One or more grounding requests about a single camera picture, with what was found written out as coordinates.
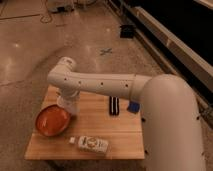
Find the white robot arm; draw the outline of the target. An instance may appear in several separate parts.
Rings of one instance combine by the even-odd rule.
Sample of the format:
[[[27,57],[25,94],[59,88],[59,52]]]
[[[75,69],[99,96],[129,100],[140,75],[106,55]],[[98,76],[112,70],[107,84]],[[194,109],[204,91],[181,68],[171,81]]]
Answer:
[[[48,82],[66,99],[76,91],[136,102],[142,108],[146,171],[207,171],[198,103],[187,82],[172,74],[92,74],[63,57]]]

